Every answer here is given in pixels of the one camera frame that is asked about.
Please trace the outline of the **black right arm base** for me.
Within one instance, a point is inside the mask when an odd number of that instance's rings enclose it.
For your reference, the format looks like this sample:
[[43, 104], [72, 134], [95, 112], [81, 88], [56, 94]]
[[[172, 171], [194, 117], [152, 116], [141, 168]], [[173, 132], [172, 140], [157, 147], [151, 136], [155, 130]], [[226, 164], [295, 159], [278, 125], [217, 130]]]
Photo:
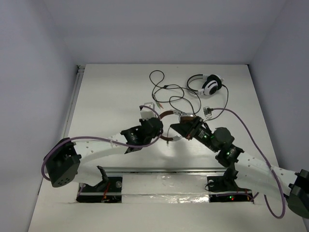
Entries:
[[204, 187], [209, 192], [210, 203], [254, 202], [254, 195], [250, 189], [240, 188], [231, 179], [232, 172], [226, 170], [221, 175], [207, 176]]

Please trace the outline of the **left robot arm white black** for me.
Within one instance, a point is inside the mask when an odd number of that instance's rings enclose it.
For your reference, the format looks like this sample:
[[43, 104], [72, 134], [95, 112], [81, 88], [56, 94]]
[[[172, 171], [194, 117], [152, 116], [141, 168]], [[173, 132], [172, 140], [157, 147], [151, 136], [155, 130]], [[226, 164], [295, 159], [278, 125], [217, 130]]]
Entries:
[[107, 186], [102, 165], [97, 159], [136, 152], [154, 144], [163, 132], [163, 123], [152, 117], [140, 120], [140, 125], [123, 130], [108, 139], [79, 136], [64, 138], [45, 156], [42, 174], [59, 188], [70, 182], [88, 184], [96, 190]]

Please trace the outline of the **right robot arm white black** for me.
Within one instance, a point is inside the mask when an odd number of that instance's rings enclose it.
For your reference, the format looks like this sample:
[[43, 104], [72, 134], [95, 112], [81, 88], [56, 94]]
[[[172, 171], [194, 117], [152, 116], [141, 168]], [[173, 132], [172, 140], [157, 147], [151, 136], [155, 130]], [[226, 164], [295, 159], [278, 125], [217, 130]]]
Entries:
[[279, 198], [300, 217], [309, 217], [309, 173], [268, 165], [233, 144], [234, 137], [224, 127], [211, 131], [199, 117], [172, 124], [171, 128], [187, 140], [196, 139], [216, 153], [215, 159], [226, 168], [223, 185], [229, 190], [250, 189], [265, 196]]

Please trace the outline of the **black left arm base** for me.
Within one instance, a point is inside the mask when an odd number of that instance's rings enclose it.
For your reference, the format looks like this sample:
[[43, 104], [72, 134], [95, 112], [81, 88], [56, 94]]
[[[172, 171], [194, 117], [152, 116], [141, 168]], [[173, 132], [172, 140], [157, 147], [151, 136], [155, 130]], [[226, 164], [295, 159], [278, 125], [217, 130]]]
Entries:
[[76, 201], [78, 203], [121, 203], [122, 176], [107, 176], [105, 170], [98, 166], [102, 180], [96, 185], [80, 184]]

